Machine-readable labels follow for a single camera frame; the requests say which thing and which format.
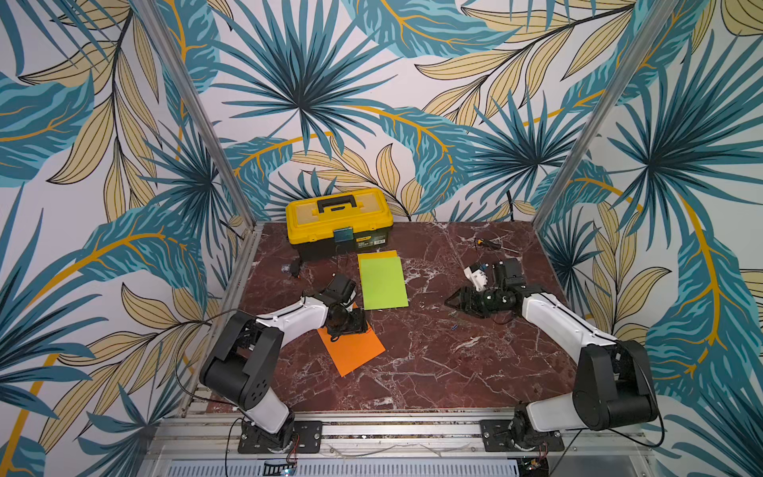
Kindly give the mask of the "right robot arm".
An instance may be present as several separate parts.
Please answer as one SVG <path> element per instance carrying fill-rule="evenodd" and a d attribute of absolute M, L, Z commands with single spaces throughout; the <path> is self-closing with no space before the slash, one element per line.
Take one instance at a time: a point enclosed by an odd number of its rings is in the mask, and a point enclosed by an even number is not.
<path fill-rule="evenodd" d="M 512 312 L 546 333 L 576 365 L 570 393 L 518 405 L 510 421 L 484 429 L 487 451 L 558 451 L 568 429 L 618 431 L 661 419 L 642 344 L 599 330 L 542 286 L 528 283 L 514 258 L 472 264 L 464 273 L 468 285 L 449 296 L 446 306 L 479 319 Z"/>

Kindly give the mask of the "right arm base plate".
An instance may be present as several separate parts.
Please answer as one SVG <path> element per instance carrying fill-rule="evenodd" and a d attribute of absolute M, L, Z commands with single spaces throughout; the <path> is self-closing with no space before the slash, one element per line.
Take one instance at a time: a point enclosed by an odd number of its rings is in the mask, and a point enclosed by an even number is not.
<path fill-rule="evenodd" d="M 480 433 L 486 452 L 563 451 L 559 431 L 537 431 L 522 419 L 485 419 Z"/>

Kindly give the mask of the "yellow paper sheet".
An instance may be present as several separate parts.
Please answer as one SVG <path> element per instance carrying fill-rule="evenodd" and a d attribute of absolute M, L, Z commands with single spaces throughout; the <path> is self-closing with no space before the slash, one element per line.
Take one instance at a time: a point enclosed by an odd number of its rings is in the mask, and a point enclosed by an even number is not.
<path fill-rule="evenodd" d="M 385 250 L 384 252 L 369 252 L 368 254 L 358 254 L 359 262 L 364 260 L 383 260 L 384 258 L 398 258 L 396 250 Z"/>

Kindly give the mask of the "lime green paper sheet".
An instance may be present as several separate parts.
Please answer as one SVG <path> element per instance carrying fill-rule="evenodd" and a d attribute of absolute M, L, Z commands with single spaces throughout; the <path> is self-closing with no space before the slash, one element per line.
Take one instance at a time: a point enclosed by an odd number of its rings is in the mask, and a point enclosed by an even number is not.
<path fill-rule="evenodd" d="M 387 310 L 409 306 L 403 265 L 398 256 L 361 254 L 359 270 L 365 309 Z"/>

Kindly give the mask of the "orange paper sheet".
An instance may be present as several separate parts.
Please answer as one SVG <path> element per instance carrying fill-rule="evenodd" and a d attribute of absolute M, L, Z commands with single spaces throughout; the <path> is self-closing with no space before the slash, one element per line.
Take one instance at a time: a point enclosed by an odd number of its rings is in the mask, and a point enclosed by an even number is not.
<path fill-rule="evenodd" d="M 346 377 L 385 352 L 385 346 L 373 329 L 362 334 L 342 336 L 336 341 L 325 328 L 319 329 L 318 335 L 341 377 Z"/>

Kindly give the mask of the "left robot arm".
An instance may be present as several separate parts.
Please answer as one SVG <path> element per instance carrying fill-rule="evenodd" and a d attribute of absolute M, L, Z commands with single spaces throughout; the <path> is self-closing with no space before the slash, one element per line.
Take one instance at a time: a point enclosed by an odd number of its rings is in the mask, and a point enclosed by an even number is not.
<path fill-rule="evenodd" d="M 292 450 L 298 437 L 294 412 L 270 387 L 281 349 L 315 330 L 325 331 L 332 343 L 368 332 L 365 311 L 355 304 L 356 294 L 356 282 L 336 274 L 324 289 L 305 292 L 280 310 L 260 315 L 236 312 L 220 333 L 199 381 L 242 412 L 242 429 L 266 450 Z"/>

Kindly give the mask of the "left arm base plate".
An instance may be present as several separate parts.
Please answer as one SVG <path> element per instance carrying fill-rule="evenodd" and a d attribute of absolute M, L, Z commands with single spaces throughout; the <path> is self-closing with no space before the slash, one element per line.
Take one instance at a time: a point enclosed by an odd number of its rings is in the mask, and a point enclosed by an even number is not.
<path fill-rule="evenodd" d="M 322 421 L 286 421 L 278 433 L 268 433 L 250 421 L 242 424 L 238 453 L 240 454 L 301 454 L 320 452 L 323 435 Z"/>

